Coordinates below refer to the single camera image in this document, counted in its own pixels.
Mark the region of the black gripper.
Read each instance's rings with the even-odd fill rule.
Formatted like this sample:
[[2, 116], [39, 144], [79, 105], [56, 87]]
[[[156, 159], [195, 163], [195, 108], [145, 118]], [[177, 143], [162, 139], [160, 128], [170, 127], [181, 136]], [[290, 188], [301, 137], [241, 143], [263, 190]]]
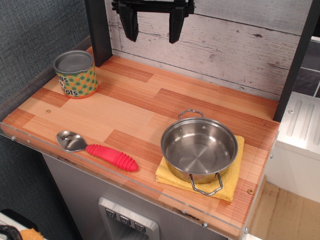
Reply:
[[180, 38], [185, 16], [195, 11], [193, 0], [112, 0], [111, 5], [120, 16], [126, 37], [133, 42], [139, 34], [137, 12], [170, 13], [169, 42], [174, 44]]

